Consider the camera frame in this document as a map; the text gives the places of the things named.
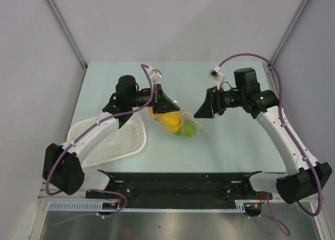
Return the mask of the green fake apple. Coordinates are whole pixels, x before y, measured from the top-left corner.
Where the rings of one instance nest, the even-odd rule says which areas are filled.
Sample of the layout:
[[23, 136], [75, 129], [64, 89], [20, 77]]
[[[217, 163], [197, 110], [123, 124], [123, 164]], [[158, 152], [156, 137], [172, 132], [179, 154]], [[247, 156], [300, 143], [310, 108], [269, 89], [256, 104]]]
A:
[[184, 137], [193, 137], [196, 135], [196, 132], [197, 132], [196, 124], [191, 120], [187, 120], [183, 123], [177, 134]]

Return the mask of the clear zip top bag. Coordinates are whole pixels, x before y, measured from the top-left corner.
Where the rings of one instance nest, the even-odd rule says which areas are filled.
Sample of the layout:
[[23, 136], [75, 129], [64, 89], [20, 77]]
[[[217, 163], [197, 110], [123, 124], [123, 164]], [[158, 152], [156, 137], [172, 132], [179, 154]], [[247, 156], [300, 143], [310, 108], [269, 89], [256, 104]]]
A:
[[170, 134], [194, 138], [208, 135], [206, 128], [195, 118], [191, 116], [188, 110], [178, 101], [173, 100], [180, 110], [164, 114], [154, 114], [153, 108], [149, 107], [148, 113], [150, 118], [165, 132]]

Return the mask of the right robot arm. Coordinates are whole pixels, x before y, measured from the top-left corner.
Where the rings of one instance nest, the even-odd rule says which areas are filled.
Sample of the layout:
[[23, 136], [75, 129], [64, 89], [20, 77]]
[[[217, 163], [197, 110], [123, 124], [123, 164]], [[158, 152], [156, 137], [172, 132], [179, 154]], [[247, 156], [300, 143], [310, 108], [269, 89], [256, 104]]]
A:
[[327, 162], [320, 163], [303, 145], [279, 108], [275, 93], [261, 90], [256, 71], [253, 68], [236, 70], [236, 86], [227, 91], [222, 88], [225, 75], [219, 67], [211, 70], [209, 76], [217, 85], [207, 89], [194, 118], [214, 118], [223, 115], [228, 108], [243, 108], [269, 135], [285, 165], [286, 173], [258, 171], [246, 176], [242, 194], [253, 199], [260, 191], [277, 193], [286, 203], [293, 204], [321, 192], [332, 174], [331, 166]]

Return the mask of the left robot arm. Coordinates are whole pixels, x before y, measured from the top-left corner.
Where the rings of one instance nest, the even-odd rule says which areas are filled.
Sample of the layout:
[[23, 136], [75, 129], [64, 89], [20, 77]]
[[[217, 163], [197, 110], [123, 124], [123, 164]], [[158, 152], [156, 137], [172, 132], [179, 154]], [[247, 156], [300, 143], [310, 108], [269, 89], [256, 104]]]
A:
[[131, 75], [121, 76], [116, 92], [102, 113], [84, 132], [62, 145], [50, 144], [45, 153], [43, 178], [47, 195], [61, 192], [73, 195], [80, 189], [97, 190], [105, 198], [115, 194], [116, 186], [106, 173], [85, 173], [82, 162], [107, 136], [122, 128], [135, 112], [151, 107], [153, 114], [176, 112], [180, 107], [168, 98], [160, 84], [150, 83], [139, 90]]

